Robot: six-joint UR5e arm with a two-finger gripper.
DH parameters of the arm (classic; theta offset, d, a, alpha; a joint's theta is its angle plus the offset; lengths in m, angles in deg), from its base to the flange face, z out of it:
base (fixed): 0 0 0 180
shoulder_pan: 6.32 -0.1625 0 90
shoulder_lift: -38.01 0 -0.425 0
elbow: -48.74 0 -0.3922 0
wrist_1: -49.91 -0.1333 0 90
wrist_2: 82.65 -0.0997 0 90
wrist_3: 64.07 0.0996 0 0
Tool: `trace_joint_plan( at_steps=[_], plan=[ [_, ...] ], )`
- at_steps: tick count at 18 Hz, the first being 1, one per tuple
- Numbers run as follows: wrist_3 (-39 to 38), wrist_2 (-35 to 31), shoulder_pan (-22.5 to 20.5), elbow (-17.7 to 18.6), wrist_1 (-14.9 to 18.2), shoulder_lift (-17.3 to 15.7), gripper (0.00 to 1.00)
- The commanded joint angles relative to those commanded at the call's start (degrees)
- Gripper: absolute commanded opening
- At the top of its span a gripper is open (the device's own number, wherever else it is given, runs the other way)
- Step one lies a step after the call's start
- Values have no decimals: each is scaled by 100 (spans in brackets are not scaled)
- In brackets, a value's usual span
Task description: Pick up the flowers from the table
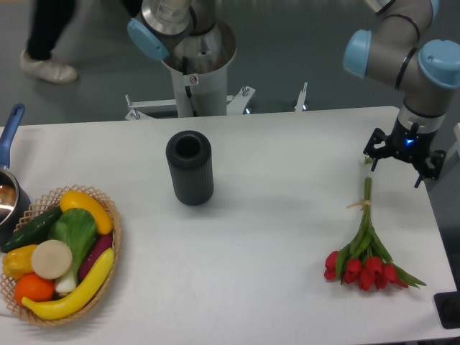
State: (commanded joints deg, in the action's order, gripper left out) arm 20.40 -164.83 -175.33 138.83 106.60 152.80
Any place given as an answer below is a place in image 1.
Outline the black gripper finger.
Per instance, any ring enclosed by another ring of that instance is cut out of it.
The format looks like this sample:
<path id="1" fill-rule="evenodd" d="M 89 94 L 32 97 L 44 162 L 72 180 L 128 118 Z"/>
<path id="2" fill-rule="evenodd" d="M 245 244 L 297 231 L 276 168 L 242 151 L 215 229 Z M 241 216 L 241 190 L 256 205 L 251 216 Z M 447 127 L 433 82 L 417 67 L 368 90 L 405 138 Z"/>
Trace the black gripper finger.
<path id="1" fill-rule="evenodd" d="M 413 163 L 413 167 L 418 172 L 418 179 L 414 187 L 418 188 L 423 180 L 437 180 L 441 174 L 445 159 L 446 151 L 444 150 L 433 151 L 423 159 L 417 157 Z"/>
<path id="2" fill-rule="evenodd" d="M 364 155 L 372 161 L 371 171 L 375 171 L 379 160 L 391 156 L 392 147 L 387 143 L 388 139 L 389 137 L 380 128 L 376 128 L 364 147 Z"/>

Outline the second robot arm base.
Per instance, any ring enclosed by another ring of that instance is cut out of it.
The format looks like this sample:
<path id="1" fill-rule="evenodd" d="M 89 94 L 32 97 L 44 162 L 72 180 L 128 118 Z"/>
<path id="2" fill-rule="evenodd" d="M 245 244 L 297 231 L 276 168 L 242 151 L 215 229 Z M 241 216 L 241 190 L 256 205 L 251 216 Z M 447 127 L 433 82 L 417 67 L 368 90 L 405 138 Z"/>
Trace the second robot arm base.
<path id="1" fill-rule="evenodd" d="M 215 1 L 143 1 L 127 31 L 147 57 L 185 75 L 219 70 L 236 53 L 235 34 L 216 17 Z"/>

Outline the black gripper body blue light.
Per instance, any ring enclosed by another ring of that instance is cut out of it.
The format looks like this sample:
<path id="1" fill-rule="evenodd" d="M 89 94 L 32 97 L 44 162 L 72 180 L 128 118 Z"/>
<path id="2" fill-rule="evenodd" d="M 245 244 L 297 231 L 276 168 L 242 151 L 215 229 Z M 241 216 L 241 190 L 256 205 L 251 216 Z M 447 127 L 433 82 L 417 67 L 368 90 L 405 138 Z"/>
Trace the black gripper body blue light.
<path id="1" fill-rule="evenodd" d="M 439 160 L 439 152 L 431 149 L 437 129 L 422 125 L 421 120 L 395 120 L 391 134 L 387 138 L 388 155 L 397 160 L 421 166 L 425 162 Z"/>

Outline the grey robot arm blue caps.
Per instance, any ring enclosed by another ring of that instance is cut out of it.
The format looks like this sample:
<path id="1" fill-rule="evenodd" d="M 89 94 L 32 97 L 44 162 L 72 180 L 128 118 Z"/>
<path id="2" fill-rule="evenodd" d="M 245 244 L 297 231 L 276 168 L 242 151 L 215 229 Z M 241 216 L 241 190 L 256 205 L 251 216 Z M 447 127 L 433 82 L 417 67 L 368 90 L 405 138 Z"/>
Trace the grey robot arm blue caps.
<path id="1" fill-rule="evenodd" d="M 374 163 L 393 157 L 411 164 L 418 181 L 439 178 L 446 159 L 431 143 L 459 89 L 459 44 L 431 40 L 417 46 L 432 25 L 439 1 L 368 1 L 381 19 L 372 32 L 356 31 L 349 40 L 343 67 L 403 92 L 390 134 L 376 128 L 364 148 Z"/>

